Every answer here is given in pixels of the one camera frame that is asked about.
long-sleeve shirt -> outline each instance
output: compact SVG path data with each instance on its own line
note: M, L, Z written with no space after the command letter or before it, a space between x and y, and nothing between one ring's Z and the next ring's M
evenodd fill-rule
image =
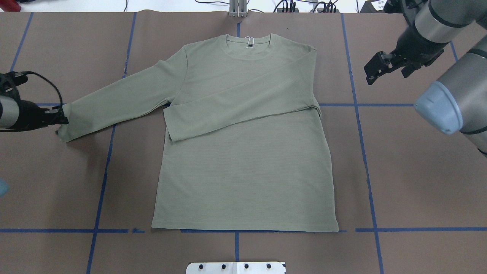
M222 35L64 106L63 141L164 109L152 227L337 231L316 49Z

folded sleeve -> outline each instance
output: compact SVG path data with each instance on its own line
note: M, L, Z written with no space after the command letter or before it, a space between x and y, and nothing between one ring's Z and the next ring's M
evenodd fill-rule
M187 74L184 47L166 61L64 105L69 124L57 134L65 142L115 123L143 116L171 102Z

blue grid line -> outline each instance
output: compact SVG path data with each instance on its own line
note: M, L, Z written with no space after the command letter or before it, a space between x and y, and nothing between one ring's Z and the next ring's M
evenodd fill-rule
M200 230L200 229L181 229L182 233L329 233L329 232L307 232L291 230ZM346 230L339 230L339 233L345 233Z
M239 262L240 261L240 246L239 246L239 241L240 241L240 235L238 232L235 232L235 261Z
M27 25L25 26L24 34L22 35L22 39L20 39L20 44L19 47L17 48L17 52L15 53L14 61L12 62L12 66L10 67L10 71L14 70L15 64L17 63L17 58L19 57L20 50L22 49L22 45L24 44L25 37L27 36L27 31L29 30L29 26L32 21L32 16L34 16L33 12L31 12L29 16L29 20L27 21Z
M362 125L360 124L360 115L358 112L358 103L357 103L357 96L356 96L356 91L355 91L355 82L354 82L354 76L352 73L352 63L350 61L350 51L348 48L347 31L346 31L346 27L345 27L345 17L343 16L343 13L341 13L340 16L341 16L341 25L342 25L342 29L343 29L343 39L345 41L345 51L347 53L348 71L350 74L350 84L352 86L352 95L354 97L355 116L357 119L357 126L358 126L358 136L360 137L360 146L362 148L362 158L363 158L363 162L365 165L365 172L367 174L367 186L369 188L369 203L370 203L370 211L372 214L372 224L374 226L374 229L377 229L377 221L375 219L374 198L372 197L372 187L370 184L369 167L367 165L367 156L365 154L365 145L364 145L363 134L362 134ZM380 250L380 242L379 242L379 233L377 231L374 231L374 236L375 236L375 247L377 249L377 259L379 262L380 274L384 274L384 266L382 264L382 253Z
M137 18L137 13L134 13L133 18L132 18L132 26L131 26L131 30L130 30L129 44L127 46L127 58L125 59L124 75L122 76L122 79L127 76L127 66L129 64L130 50L131 50L131 46L132 46L133 31L135 28L136 18ZM113 136L115 135L116 127L117 127L117 124L113 125L113 127L112 127L112 135L110 137L110 145L108 147L107 163L105 165L105 173L103 175L103 183L101 185L100 200L98 202L98 210L96 212L96 220L95 220L95 225L94 225L95 230L98 229L98 225L100 223L101 208L103 206L103 197L105 195L105 188L107 185L107 178L108 178L108 165L110 164L110 160L112 157ZM97 232L95 231L93 233L92 245L90 248L90 255L88 257L88 266L86 267L86 274L90 274L90 272L91 272L91 265L93 262L94 248L96 245L96 236L97 236Z
M135 20L136 19L137 19L137 13L134 12L133 18L132 18L132 27L130 29L129 45L127 46L127 58L125 59L125 65L124 65L124 69L123 69L122 79L127 77L127 67L129 66L130 50L132 49L133 30L135 29Z
M412 107L414 104L383 104L383 103L322 103L320 107Z
M458 56L456 54L455 46L453 45L453 41L450 41L451 51L453 51L453 57L455 58L455 62L458 62Z
M128 233L128 229L1 228L0 233Z
M392 227L356 228L355 232L431 232L431 231L487 231L487 227Z
M57 106L59 103L36 103L38 106ZM383 104L383 103L321 103L320 107L412 107L414 104Z

cable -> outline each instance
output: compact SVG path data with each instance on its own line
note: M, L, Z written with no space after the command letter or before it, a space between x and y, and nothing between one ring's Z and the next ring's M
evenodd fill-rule
M317 2L313 2L313 1L306 1L306 0L294 0L294 1L306 2L306 3L312 3L312 4L316 4L316 3L317 3Z
M222 2L222 1L198 1L198 0L194 0L195 2L197 3L201 3L201 4L214 4L214 3L222 3L222 4L225 4L225 5L230 5L230 3L227 3L227 2Z
M319 4L323 4L323 9L326 8L326 3L321 1L321 2L318 2L318 4L316 4L316 6L313 8L313 11L312 12L315 12L316 11L316 8L318 7Z
M277 7L282 3L282 12L284 12L284 2L286 2L287 5L287 0L281 0L279 3L277 3L276 8L274 9L273 13L277 11Z
M295 12L296 11L296 2L291 0L291 11L290 12Z
M39 73L37 72L33 72L33 71L24 71L23 72L25 75L29 75L29 74L33 74L33 75L37 75L39 77L41 77L44 81L48 82L51 86L53 86L53 88L56 90L57 92L57 95L59 96L59 107L62 107L62 97L61 97L61 92L59 92L59 89L57 89L56 85L54 85L51 81L49 81L46 77L40 75Z
M337 6L335 5L336 2L338 2L338 0L335 0L335 2L332 2L332 0L330 0L328 2L328 4L326 5L326 7L321 12L324 12L324 13L337 12Z

metal bracket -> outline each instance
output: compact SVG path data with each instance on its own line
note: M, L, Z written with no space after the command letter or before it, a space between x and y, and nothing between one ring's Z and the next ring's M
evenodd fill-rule
M230 17L247 17L247 0L230 0Z
M284 262L191 263L186 274L285 274Z

